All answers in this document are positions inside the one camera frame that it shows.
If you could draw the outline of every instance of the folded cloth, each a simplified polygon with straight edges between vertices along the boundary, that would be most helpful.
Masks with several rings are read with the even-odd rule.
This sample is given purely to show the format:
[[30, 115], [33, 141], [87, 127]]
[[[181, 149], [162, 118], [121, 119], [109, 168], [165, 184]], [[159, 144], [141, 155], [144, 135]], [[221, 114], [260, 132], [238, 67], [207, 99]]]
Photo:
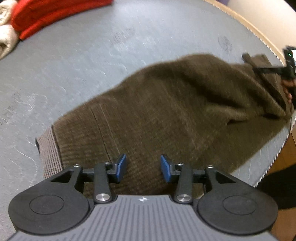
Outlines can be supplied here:
[[12, 10], [17, 5], [15, 0], [5, 0], [0, 3], [0, 26], [8, 23]]
[[[265, 56], [244, 59], [270, 66]], [[136, 72], [36, 139], [44, 176], [74, 164], [93, 168], [126, 153], [127, 172], [112, 188], [118, 194], [148, 195], [171, 191], [160, 171], [163, 153], [196, 169], [214, 165], [234, 171], [290, 115], [280, 78], [257, 76], [250, 64], [192, 55]], [[194, 194], [199, 190], [194, 187]]]
[[0, 26], [0, 59], [9, 54], [18, 42], [18, 34], [9, 24]]
[[73, 14], [106, 6], [112, 0], [20, 0], [15, 7], [11, 24], [25, 39], [49, 24]]

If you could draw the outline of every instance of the metal pin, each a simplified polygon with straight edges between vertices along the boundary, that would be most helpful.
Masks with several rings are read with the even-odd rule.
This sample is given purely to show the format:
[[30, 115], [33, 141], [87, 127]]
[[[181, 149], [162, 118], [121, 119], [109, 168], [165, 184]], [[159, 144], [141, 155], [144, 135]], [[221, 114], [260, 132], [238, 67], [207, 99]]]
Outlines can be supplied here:
[[179, 202], [188, 202], [191, 200], [191, 197], [188, 194], [179, 194], [177, 196], [177, 200]]
[[110, 199], [110, 195], [107, 193], [100, 193], [96, 195], [96, 199], [101, 202], [108, 201]]

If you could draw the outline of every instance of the hand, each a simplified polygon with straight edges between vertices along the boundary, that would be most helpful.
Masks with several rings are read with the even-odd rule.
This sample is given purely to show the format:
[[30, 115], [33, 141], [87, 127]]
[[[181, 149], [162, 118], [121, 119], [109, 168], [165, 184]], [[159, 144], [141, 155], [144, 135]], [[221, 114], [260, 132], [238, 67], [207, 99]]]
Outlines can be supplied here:
[[286, 94], [286, 97], [288, 99], [288, 103], [291, 104], [292, 103], [292, 95], [289, 92], [288, 88], [296, 87], [296, 79], [294, 79], [293, 81], [281, 80], [281, 85], [282, 85], [284, 92]]

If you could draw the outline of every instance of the wooden floor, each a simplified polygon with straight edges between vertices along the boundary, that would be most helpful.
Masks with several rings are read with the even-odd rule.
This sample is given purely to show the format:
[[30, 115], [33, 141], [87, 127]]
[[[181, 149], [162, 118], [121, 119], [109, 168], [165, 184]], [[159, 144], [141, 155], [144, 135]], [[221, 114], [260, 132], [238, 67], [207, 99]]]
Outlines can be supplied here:
[[[296, 144], [293, 136], [290, 135], [268, 174], [285, 169], [295, 163]], [[271, 233], [280, 241], [292, 241], [296, 235], [296, 208], [280, 210]]]

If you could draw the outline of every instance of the red towel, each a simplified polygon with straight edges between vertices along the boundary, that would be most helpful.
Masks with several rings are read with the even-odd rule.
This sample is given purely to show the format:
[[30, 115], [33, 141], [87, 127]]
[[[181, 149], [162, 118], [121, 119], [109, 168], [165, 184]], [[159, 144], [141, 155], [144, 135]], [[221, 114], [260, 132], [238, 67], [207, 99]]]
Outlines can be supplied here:
[[106, 6], [112, 0], [20, 0], [11, 17], [13, 28], [26, 39], [45, 26], [88, 9]]

